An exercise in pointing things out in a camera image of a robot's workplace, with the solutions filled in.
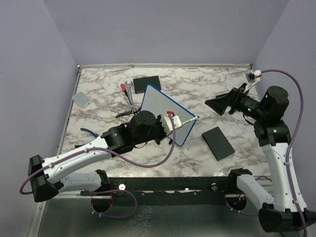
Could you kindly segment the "white marker pen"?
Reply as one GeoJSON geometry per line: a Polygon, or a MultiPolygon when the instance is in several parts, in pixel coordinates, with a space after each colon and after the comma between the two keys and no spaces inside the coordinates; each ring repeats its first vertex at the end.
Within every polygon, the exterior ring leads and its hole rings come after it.
{"type": "Polygon", "coordinates": [[[199,119],[199,116],[191,118],[189,120],[186,120],[186,121],[182,122],[182,125],[185,125],[185,124],[188,124],[190,122],[196,121],[197,119],[199,119]]]}

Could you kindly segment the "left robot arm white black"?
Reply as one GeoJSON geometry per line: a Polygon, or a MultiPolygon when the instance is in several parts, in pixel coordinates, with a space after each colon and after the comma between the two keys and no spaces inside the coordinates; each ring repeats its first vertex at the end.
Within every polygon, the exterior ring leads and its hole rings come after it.
{"type": "Polygon", "coordinates": [[[110,159],[121,158],[129,164],[153,168],[165,163],[171,156],[175,143],[172,143],[167,156],[156,164],[140,164],[123,154],[132,151],[139,144],[155,141],[159,144],[168,135],[174,135],[176,116],[155,116],[149,111],[141,111],[127,123],[110,128],[94,140],[67,153],[54,157],[42,158],[39,155],[29,160],[28,176],[35,202],[50,200],[59,193],[69,191],[89,191],[99,195],[110,189],[109,178],[105,171],[96,170],[92,174],[80,174],[78,170],[90,164],[110,159]]]}

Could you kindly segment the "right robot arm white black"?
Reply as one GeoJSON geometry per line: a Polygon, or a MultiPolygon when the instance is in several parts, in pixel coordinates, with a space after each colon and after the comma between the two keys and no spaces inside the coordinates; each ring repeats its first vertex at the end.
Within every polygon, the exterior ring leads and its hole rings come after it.
{"type": "Polygon", "coordinates": [[[218,115],[228,107],[229,114],[241,112],[255,120],[254,133],[265,154],[273,186],[269,194],[249,170],[230,172],[227,188],[242,191],[258,210],[259,222],[267,233],[303,231],[316,222],[316,213],[309,211],[299,189],[290,144],[294,137],[282,120],[289,105],[288,92],[279,87],[267,89],[261,101],[248,96],[246,83],[230,92],[205,101],[218,115]]]}

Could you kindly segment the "blue framed whiteboard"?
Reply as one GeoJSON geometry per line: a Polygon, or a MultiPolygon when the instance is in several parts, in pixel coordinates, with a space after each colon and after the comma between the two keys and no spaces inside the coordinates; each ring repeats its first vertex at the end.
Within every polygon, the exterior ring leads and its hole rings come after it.
{"type": "Polygon", "coordinates": [[[175,116],[178,116],[182,123],[182,127],[176,129],[175,143],[178,146],[184,145],[198,118],[152,84],[146,86],[140,109],[140,111],[149,111],[156,117],[159,115],[168,117],[168,111],[172,111],[175,116]]]}

